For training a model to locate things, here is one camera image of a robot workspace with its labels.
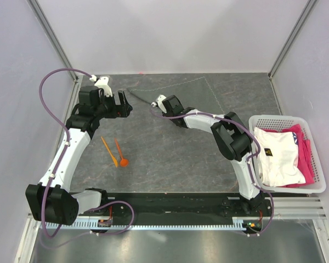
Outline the grey cloth napkin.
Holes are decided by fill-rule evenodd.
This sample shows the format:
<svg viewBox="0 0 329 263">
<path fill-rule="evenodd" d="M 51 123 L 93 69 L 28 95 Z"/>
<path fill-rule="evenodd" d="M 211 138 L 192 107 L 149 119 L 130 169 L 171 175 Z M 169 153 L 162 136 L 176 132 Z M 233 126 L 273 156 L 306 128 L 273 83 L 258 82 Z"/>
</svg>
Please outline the grey cloth napkin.
<svg viewBox="0 0 329 263">
<path fill-rule="evenodd" d="M 131 75 L 123 84 L 135 102 L 134 115 L 146 121 L 155 118 L 150 113 L 150 104 L 159 95 L 175 95 L 185 108 L 193 107 L 216 114 L 225 113 L 218 92 L 205 75 Z"/>
</svg>

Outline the orange plastic spoon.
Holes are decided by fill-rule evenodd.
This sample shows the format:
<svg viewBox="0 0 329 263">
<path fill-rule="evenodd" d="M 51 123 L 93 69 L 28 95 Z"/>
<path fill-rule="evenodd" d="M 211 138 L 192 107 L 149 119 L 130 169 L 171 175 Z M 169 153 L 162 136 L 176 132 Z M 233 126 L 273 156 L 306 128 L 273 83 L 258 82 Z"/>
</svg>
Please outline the orange plastic spoon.
<svg viewBox="0 0 329 263">
<path fill-rule="evenodd" d="M 118 153 L 119 153 L 119 155 L 120 155 L 120 166 L 121 166 L 121 167 L 126 167 L 126 166 L 128 166 L 128 165 L 129 165 L 129 160 L 126 159 L 126 158 L 124 158 L 123 153 L 122 153 L 121 148 L 120 148 L 120 145 L 119 145 L 119 143 L 118 143 L 118 141 L 117 141 L 116 138 L 115 138 L 115 144 L 116 144 L 116 147 L 117 147 Z"/>
</svg>

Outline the orange plastic knife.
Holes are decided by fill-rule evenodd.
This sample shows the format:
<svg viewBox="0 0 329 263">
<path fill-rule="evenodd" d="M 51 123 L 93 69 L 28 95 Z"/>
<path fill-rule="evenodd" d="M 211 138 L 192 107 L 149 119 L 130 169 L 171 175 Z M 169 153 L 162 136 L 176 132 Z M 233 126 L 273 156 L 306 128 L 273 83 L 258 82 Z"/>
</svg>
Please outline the orange plastic knife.
<svg viewBox="0 0 329 263">
<path fill-rule="evenodd" d="M 109 155 L 110 155 L 110 157 L 111 157 L 111 159 L 112 159 L 115 167 L 118 167 L 118 161 L 117 161 L 116 157 L 112 154 L 112 152 L 111 152 L 111 150 L 110 150 L 110 148 L 109 148 L 108 144 L 106 143 L 106 141 L 105 141 L 105 139 L 104 139 L 103 136 L 101 136 L 101 140 L 102 140 L 102 142 L 103 142 L 106 150 L 108 151 L 108 153 L 109 153 Z"/>
</svg>

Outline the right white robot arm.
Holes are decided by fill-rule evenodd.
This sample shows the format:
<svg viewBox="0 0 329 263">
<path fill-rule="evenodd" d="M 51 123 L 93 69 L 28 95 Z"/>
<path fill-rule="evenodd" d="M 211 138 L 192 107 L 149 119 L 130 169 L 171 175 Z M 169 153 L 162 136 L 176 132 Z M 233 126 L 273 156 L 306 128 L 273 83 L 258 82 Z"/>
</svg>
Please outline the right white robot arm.
<svg viewBox="0 0 329 263">
<path fill-rule="evenodd" d="M 162 111 L 164 118 L 181 128 L 198 129 L 213 135 L 220 153 L 233 166 L 239 185 L 241 211 L 248 216 L 254 215 L 264 199 L 252 167 L 252 142 L 255 139 L 239 117 L 233 112 L 214 115 L 192 107 L 184 108 L 175 95 L 159 95 L 152 105 Z"/>
</svg>

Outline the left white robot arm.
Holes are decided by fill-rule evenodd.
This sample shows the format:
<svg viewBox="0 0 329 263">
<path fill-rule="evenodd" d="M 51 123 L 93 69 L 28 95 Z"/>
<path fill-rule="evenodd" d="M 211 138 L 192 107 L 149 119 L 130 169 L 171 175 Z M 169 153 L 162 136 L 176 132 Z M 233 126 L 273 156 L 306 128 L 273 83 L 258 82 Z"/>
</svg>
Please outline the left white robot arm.
<svg viewBox="0 0 329 263">
<path fill-rule="evenodd" d="M 105 215 L 109 211 L 107 192 L 87 188 L 70 191 L 71 181 L 82 153 L 89 145 L 102 119 L 126 118 L 132 111 L 124 91 L 118 91 L 119 103 L 95 85 L 84 86 L 78 103 L 67 119 L 63 141 L 47 172 L 39 183 L 29 184 L 25 196 L 33 218 L 45 223 L 72 225 L 77 216 L 93 211 Z"/>
</svg>

